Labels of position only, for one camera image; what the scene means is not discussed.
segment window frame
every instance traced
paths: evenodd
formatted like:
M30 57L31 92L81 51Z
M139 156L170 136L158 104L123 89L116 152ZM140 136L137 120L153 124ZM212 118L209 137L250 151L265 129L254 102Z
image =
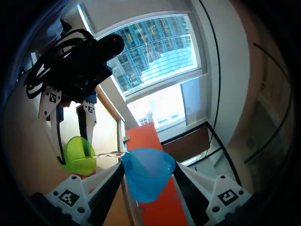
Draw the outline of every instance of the window frame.
M140 22L140 21L145 21L145 20L160 18L160 17L168 17L168 16L184 16L184 18L185 18L187 28L189 29L192 45L193 45L193 48L195 51L197 67L195 69L190 69L188 71L175 74L168 78L158 80L155 83L145 86L142 89L139 88L138 91L136 90L134 92L131 92L126 97L125 97L124 93L122 92L121 88L119 87L114 76L111 75L110 79L112 79L114 85L116 86L116 88L117 88L120 96L124 100L125 104L131 103L137 99L140 99L144 96L155 93L164 88L168 88L175 84L184 83L186 81L189 81L189 80L197 78L197 77L205 76L207 79L211 80L209 74L207 73L207 61L205 58L204 42L201 37L200 27L198 25L197 19L194 15L193 11L163 11L163 12L154 12L154 13L150 13L150 14L144 14L144 15L132 17L130 19L126 19L119 23L113 24L97 33L95 33L93 31L93 28L91 28L91 26L89 26L90 22L88 20L88 17L85 16L84 14L82 14L82 15L83 15L82 20L85 22L84 25L86 26L86 29L90 30L90 32L92 33L94 38L97 40L99 40L100 38L108 35L109 33L114 32L120 28L132 25L132 24ZM209 100L209 105L206 106L205 111L210 112L211 87L208 87L207 93L205 95L207 96L207 98ZM199 122L203 122L207 118L208 118L208 116L196 121L195 123L193 123L193 125L198 124ZM160 129L160 131L157 131L157 133L159 134L160 132L163 132L166 129L171 128L172 126L173 125L170 125L170 126L166 125L166 128L163 128L162 130Z
M193 26L193 22L191 22L191 21L194 21L195 19L193 18L193 15L189 11L155 12L155 13L144 14L141 16L137 16L137 17L133 17L131 19L121 21L121 22L116 23L116 24L93 35L95 37L95 39L98 40L118 29L124 28L126 26L130 26L132 24L135 24L135 23L138 23L141 21L160 18L160 17L171 17L171 16L183 16L184 17L185 22L187 24L187 28L190 33L192 45L193 45L193 48L195 51L197 67L194 69L190 69L190 70L187 70L184 72L177 73L177 74L169 76L167 78L159 79L158 81L156 81L152 84L145 85L144 87L136 87L127 93L123 93L121 91L121 88L119 87L118 82L116 81L116 79L113 76L111 76L112 80L114 81L114 84L118 86L117 89L119 90L120 94L125 99L127 104L132 101L135 101L137 99L140 99L143 96L152 94L154 92L157 92L161 89L175 85L177 83L182 83L182 82L188 81L190 79L199 77L200 75L203 74L203 71L202 71L203 65L202 65L202 60L201 60L201 55L200 55L200 50L199 50L199 40L198 40L198 39L200 39L200 37L197 38L195 35L195 29L198 29L198 27Z

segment white wall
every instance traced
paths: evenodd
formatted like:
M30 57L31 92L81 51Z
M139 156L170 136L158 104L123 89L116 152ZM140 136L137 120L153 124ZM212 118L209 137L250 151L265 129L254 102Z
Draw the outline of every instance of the white wall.
M246 33L235 8L228 0L202 0L214 27L220 56L221 91L215 131L227 146L239 122L246 100L250 58ZM214 125L219 90L217 49L212 29L198 0L191 0L204 41L211 75L212 96L210 124Z

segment water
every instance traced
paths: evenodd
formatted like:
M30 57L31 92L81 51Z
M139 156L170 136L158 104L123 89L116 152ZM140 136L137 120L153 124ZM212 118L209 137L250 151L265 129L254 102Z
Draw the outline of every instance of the water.
M103 158L103 157L115 157L115 158L121 158L122 156L125 155L126 152L120 152L120 151L112 151L109 153L104 153L104 154L97 154L92 157L86 157L86 158L81 158L81 159L75 159L72 162L75 161L80 161L80 160L85 160L85 159L95 159L95 158Z

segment black frame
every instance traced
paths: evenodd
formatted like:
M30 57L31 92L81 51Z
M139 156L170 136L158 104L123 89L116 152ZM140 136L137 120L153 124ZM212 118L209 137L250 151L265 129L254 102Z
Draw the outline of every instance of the black frame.
M238 173L236 171L236 168L235 168L235 166L234 166L234 164L233 164L233 162L232 162L232 160L231 160L231 158L230 158L230 156L229 156L229 154L228 154L225 146L223 145L222 141L220 140L220 138L218 137L218 135L216 134L216 132L214 131L214 129L212 128L212 126L210 125L210 123L208 121L200 124L199 126L196 126L195 128L187 130L184 133L181 133L181 134L179 134L179 135L177 135L177 136L175 136L173 138L170 138L168 140L165 140L165 141L161 142L161 145L164 146L165 144L168 144L168 143L173 142L173 141L175 141L177 139L180 139L181 137L186 136L186 135L188 135L190 133L193 133L194 131L199 130L199 129L204 128L204 127L207 127L210 130L211 134L212 134L211 139L210 139L210 143L212 141L212 138L214 137L216 139L216 141L219 143L220 147L217 150L215 150L214 152L210 153L209 155L207 155L207 153L206 153L206 155L202 159L200 159L200 160L198 160L198 161L190 164L188 167L192 167L195 164L197 164L197 163L199 163L201 161L204 161L205 159L209 158L213 154L215 154L218 151L222 150L223 153L224 153L224 155L225 155L225 157L226 157L226 159L227 159L227 161L228 161L228 163L229 163L229 165L230 165L230 167L231 167L231 169L232 169L232 171L233 171L233 174L235 176L235 180L236 180L237 184L239 186L241 186L242 184L241 184L241 181L239 179Z

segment wooden trim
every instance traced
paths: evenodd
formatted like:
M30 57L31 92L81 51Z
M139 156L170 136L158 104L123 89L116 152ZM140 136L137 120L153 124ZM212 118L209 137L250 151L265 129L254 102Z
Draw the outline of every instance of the wooden trim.
M96 87L97 97L100 100L100 102L103 104L103 106L108 110L108 112L111 114L111 116L116 120L122 120L125 121L125 119L121 116L119 111L115 108L113 103L110 101L104 90L101 86Z

